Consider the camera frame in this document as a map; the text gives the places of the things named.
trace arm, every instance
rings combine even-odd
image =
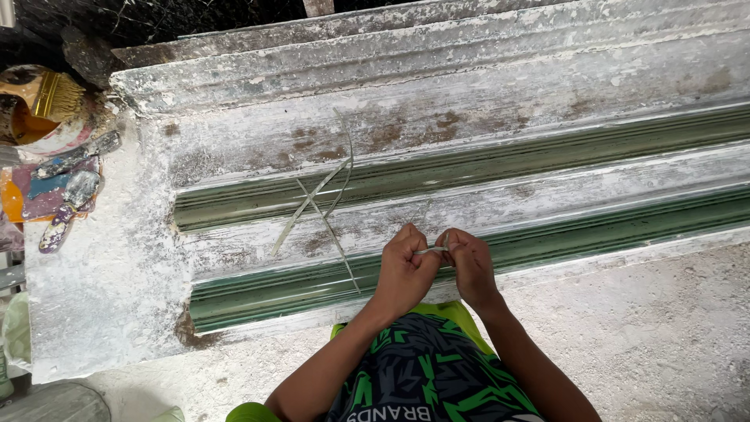
[[[445,259],[456,267],[461,297],[477,313],[498,357],[515,375],[534,406],[550,421],[601,422],[572,381],[534,344],[497,290],[490,249],[476,237],[450,229]],[[438,237],[442,245],[445,234]]]
[[[289,422],[326,413],[375,336],[416,306],[432,286],[440,256],[413,254],[427,247],[424,234],[411,223],[405,225],[383,248],[375,295],[333,340],[276,387],[265,406]]]

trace printed shirt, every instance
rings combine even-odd
[[[545,422],[459,302],[420,304],[383,330],[325,420]]]

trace shiny green surface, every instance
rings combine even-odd
[[[490,245],[495,271],[502,272],[746,222],[750,222],[750,188],[744,186],[703,197],[491,234],[482,239]],[[300,266],[196,285],[190,297],[190,316],[196,331],[205,332],[372,295],[380,256],[352,256],[349,264],[361,295],[354,290],[342,263]],[[448,281],[454,274],[452,268],[442,268],[436,282]]]
[[[452,154],[355,166],[337,208],[437,189],[676,151],[750,137],[750,107],[652,119]],[[302,177],[312,189],[328,172]],[[315,201],[326,209],[344,183],[338,174]],[[291,216],[305,196],[294,179],[269,178],[183,192],[175,223],[183,233]]]

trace brush bristles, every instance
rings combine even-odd
[[[66,74],[60,74],[57,86],[49,93],[49,113],[39,116],[53,122],[63,122],[72,117],[81,108],[81,97],[84,88],[75,83]]]

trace spatula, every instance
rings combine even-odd
[[[65,202],[44,231],[42,240],[39,242],[39,252],[49,254],[57,250],[78,208],[99,188],[99,179],[99,173],[91,170],[78,170],[73,173],[67,181],[65,193],[62,194],[62,200]]]

